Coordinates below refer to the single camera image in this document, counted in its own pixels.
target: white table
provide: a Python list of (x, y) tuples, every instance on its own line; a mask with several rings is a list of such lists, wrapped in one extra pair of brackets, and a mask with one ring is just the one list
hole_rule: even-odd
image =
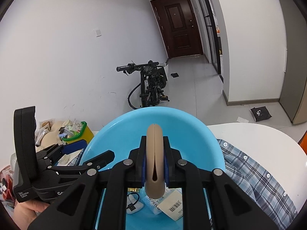
[(288, 135), (255, 123), (225, 123), (208, 128), (258, 162), (279, 182), (299, 212), (307, 199), (307, 156)]

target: silver rivet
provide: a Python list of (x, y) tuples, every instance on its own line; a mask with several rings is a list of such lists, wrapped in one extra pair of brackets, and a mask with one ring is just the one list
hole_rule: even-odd
[(133, 164), (133, 161), (132, 161), (131, 159), (125, 159), (125, 160), (123, 161), (123, 163), (124, 163), (125, 165), (131, 165), (131, 164)]
[(179, 160), (178, 160), (178, 164), (181, 165), (181, 166), (184, 166), (184, 165), (186, 165), (187, 163), (188, 163), (187, 160), (184, 160), (184, 159), (179, 159)]
[(223, 174), (223, 171), (220, 170), (220, 169), (215, 169), (215, 170), (213, 170), (213, 173), (214, 173), (215, 175), (217, 175), (217, 176), (221, 176), (221, 175)]
[(97, 171), (96, 171), (95, 169), (89, 169), (89, 170), (87, 171), (87, 174), (88, 174), (89, 176), (95, 175), (96, 173), (97, 173)]

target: green bin rim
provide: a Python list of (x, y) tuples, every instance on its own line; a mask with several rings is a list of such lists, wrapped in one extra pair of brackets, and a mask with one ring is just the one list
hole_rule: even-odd
[(63, 140), (64, 140), (65, 142), (70, 142), (70, 141), (76, 140), (76, 139), (78, 139), (79, 137), (81, 137), (81, 136), (83, 135), (83, 133), (84, 133), (84, 131), (85, 131), (85, 128), (86, 128), (86, 126), (87, 126), (87, 123), (86, 123), (85, 121), (81, 121), (80, 123), (83, 124), (83, 127), (82, 127), (80, 133), (79, 133), (78, 135), (74, 136), (74, 137), (63, 138)]

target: yellow bin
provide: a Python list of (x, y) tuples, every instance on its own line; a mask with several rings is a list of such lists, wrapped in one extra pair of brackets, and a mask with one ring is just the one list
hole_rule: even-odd
[(94, 134), (90, 130), (90, 128), (88, 127), (86, 122), (82, 121), (81, 123), (83, 124), (83, 127), (82, 127), (80, 133), (78, 135), (74, 136), (74, 137), (71, 137), (71, 138), (63, 138), (63, 140), (65, 142), (67, 142), (68, 144), (71, 144), (73, 142), (76, 142), (76, 141), (79, 141), (81, 139), (84, 139), (87, 142), (87, 144), (90, 143), (90, 141), (94, 137)]

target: black electric bike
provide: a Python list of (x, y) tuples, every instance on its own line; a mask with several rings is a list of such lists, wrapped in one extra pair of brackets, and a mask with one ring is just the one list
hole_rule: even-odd
[(147, 64), (136, 65), (134, 63), (127, 66), (117, 67), (116, 71), (125, 74), (131, 74), (134, 71), (140, 71), (141, 83), (139, 83), (129, 94), (128, 103), (134, 110), (138, 109), (130, 103), (130, 96), (132, 93), (141, 86), (141, 107), (156, 106), (160, 101), (169, 101), (168, 96), (163, 94), (163, 88), (166, 86), (167, 77), (163, 66), (159, 66), (159, 62), (148, 61)]

